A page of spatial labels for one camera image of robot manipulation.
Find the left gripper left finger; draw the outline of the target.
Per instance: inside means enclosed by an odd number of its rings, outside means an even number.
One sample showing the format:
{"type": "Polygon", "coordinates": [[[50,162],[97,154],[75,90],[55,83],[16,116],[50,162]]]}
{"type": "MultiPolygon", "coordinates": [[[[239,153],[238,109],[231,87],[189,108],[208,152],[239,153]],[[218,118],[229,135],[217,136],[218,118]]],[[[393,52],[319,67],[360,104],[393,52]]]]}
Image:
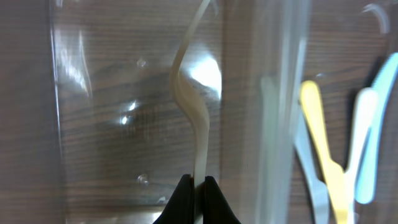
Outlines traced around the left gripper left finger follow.
{"type": "Polygon", "coordinates": [[[193,224],[194,199],[193,177],[184,174],[163,212],[153,224],[193,224]]]}

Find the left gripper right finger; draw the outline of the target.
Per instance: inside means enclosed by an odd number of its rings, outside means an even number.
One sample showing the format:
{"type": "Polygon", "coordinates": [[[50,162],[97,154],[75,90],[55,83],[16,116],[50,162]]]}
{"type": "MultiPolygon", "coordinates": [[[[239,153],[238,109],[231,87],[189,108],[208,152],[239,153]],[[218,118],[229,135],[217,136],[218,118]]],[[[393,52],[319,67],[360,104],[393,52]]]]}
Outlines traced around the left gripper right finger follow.
{"type": "Polygon", "coordinates": [[[241,224],[212,176],[205,177],[203,187],[203,223],[241,224]]]}

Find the thin white plastic fork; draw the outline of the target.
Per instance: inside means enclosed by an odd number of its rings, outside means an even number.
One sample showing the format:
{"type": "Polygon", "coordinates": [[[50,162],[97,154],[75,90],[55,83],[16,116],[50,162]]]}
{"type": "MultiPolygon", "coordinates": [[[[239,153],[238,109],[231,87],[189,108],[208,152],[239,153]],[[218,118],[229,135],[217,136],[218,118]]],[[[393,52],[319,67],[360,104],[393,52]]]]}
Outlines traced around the thin white plastic fork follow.
{"type": "Polygon", "coordinates": [[[193,127],[194,133],[194,164],[193,164],[193,184],[194,184],[194,223],[204,223],[203,212],[204,200],[201,197],[205,183],[206,162],[208,154],[208,137],[210,131],[210,117],[203,98],[182,75],[180,66],[189,42],[199,25],[200,19],[204,15],[210,1],[202,0],[197,12],[195,13],[183,39],[177,54],[174,58],[169,73],[170,91],[178,107],[188,118],[193,127]]]}

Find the yellow plastic knife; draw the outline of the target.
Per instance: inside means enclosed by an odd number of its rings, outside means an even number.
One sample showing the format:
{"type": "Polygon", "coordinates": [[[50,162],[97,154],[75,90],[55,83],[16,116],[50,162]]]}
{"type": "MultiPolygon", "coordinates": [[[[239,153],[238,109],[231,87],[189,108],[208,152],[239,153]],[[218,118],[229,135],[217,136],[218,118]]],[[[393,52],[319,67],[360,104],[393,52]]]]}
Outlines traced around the yellow plastic knife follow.
{"type": "Polygon", "coordinates": [[[336,223],[347,224],[348,199],[343,168],[331,157],[321,93],[314,81],[307,80],[302,83],[300,104],[317,152],[336,223]]]}

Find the white plastic knife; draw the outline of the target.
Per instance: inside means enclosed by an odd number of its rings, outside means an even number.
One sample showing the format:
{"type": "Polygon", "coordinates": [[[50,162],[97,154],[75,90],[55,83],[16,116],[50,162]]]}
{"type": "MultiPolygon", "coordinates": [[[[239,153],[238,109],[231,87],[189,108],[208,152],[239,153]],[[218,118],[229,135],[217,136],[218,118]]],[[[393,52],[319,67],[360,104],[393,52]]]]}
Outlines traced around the white plastic knife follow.
{"type": "Polygon", "coordinates": [[[377,165],[382,125],[389,96],[397,76],[397,53],[394,52],[384,62],[377,73],[371,88],[378,94],[374,119],[370,125],[368,143],[356,184],[355,200],[360,204],[369,204],[374,200],[377,181],[377,165]]]}

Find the cream plastic knife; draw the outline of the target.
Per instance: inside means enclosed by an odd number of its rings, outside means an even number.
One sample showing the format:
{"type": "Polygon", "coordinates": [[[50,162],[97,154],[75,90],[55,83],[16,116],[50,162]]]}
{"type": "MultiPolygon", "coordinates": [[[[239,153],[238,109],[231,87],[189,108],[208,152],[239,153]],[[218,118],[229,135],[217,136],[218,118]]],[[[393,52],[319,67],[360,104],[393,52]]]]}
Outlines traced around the cream plastic knife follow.
{"type": "Polygon", "coordinates": [[[358,92],[354,101],[348,163],[344,173],[346,196],[348,201],[347,224],[355,223],[354,190],[356,177],[364,143],[375,114],[377,100],[377,92],[372,88],[367,87],[358,92]]]}

